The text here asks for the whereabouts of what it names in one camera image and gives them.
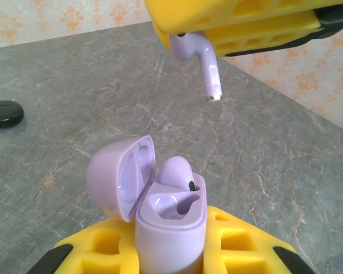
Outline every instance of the lavender charging case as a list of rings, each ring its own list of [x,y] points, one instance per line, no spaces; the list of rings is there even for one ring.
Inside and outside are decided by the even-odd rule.
[[[168,170],[171,177],[183,171]],[[126,222],[135,218],[141,274],[200,274],[207,220],[205,179],[193,173],[197,190],[187,191],[160,184],[155,173],[152,138],[123,140],[92,157],[87,187],[107,215]]]

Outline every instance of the gray marble surface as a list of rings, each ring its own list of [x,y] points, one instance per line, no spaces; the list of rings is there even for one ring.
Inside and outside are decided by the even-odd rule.
[[[208,203],[343,273],[343,130],[220,61],[207,103],[196,59],[149,23],[0,49],[0,100],[25,120],[0,130],[0,274],[26,273],[56,242],[106,217],[85,171],[103,146],[150,134],[206,179]]]

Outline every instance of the charging case lid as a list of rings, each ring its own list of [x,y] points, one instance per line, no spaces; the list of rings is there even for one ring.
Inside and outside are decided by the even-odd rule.
[[[87,188],[105,214],[130,222],[156,172],[151,136],[123,140],[99,150],[87,168]]]

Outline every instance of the lavender earbud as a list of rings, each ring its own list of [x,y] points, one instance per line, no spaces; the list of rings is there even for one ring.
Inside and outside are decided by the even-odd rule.
[[[204,79],[206,100],[220,100],[222,89],[216,55],[206,35],[202,31],[173,35],[170,37],[170,49],[174,56],[181,61],[186,61],[194,55],[198,56]]]
[[[166,186],[196,191],[193,172],[189,162],[180,156],[167,160],[160,168],[157,182]]]

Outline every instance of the floral wallpaper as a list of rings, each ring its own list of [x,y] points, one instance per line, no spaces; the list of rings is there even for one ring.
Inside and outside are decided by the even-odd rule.
[[[149,20],[143,0],[0,0],[0,47]],[[343,31],[226,60],[343,127]]]

